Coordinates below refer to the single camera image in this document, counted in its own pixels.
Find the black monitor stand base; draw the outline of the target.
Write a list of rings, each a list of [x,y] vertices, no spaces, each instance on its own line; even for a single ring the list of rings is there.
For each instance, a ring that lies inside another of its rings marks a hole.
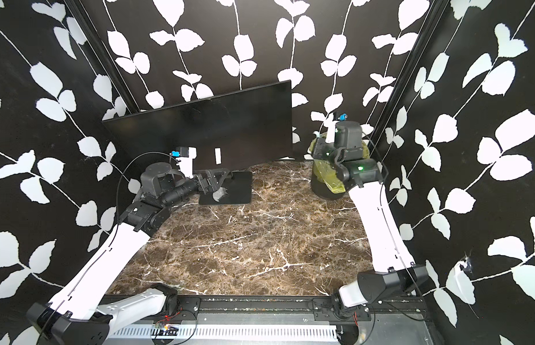
[[[218,191],[200,195],[199,205],[242,205],[252,200],[252,172],[233,172]]]

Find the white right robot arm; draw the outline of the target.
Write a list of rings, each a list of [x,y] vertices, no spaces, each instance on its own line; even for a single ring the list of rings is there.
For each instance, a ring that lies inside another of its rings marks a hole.
[[[335,147],[322,137],[311,146],[313,159],[327,162],[346,188],[362,220],[372,253],[372,267],[335,294],[339,307],[350,309],[419,289],[428,271],[416,264],[405,246],[390,211],[383,176],[363,148]]]

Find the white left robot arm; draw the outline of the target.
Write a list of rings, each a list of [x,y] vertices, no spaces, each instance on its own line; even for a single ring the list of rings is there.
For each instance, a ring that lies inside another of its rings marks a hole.
[[[178,292],[156,283],[143,293],[109,305],[101,304],[129,260],[170,218],[177,205],[197,193],[218,191],[230,172],[200,170],[191,177],[168,162],[149,165],[142,173],[135,201],[119,215],[112,233],[81,271],[46,304],[35,303],[27,318],[38,344],[103,344],[119,329],[159,313],[180,312]]]

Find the yellow-green bin liner bag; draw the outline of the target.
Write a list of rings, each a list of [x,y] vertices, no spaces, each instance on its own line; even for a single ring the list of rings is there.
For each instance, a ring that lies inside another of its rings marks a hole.
[[[340,164],[333,164],[316,159],[318,139],[326,141],[326,132],[318,135],[310,144],[309,151],[313,157],[312,173],[316,174],[320,182],[325,182],[331,192],[346,193],[356,186],[362,188],[365,183],[376,180],[375,161],[371,159],[365,142],[362,142],[362,148],[345,149],[344,161]]]

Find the black flat monitor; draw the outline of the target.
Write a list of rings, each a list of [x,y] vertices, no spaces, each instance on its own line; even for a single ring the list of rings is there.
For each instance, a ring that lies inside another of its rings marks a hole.
[[[114,141],[142,167],[160,152],[195,147],[194,170],[242,170],[293,152],[291,83],[227,93],[103,121]],[[221,149],[221,165],[214,149]]]

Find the black waste bin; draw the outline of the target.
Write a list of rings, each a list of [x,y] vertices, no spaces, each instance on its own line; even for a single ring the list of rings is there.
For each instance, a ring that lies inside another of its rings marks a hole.
[[[316,174],[312,172],[311,174],[311,181],[310,181],[310,187],[313,193],[323,200],[327,201],[336,201],[342,197],[345,196],[346,193],[333,193],[331,190],[326,186],[325,182],[320,182],[317,178]]]

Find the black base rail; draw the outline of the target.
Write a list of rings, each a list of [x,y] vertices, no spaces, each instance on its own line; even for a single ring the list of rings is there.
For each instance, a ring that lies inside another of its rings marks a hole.
[[[345,311],[336,310],[329,296],[178,296],[179,307],[170,321],[193,321],[211,313],[236,314],[305,314],[315,321],[330,324],[353,324],[371,321],[375,316],[397,314],[426,315],[424,299],[416,296],[378,300]]]

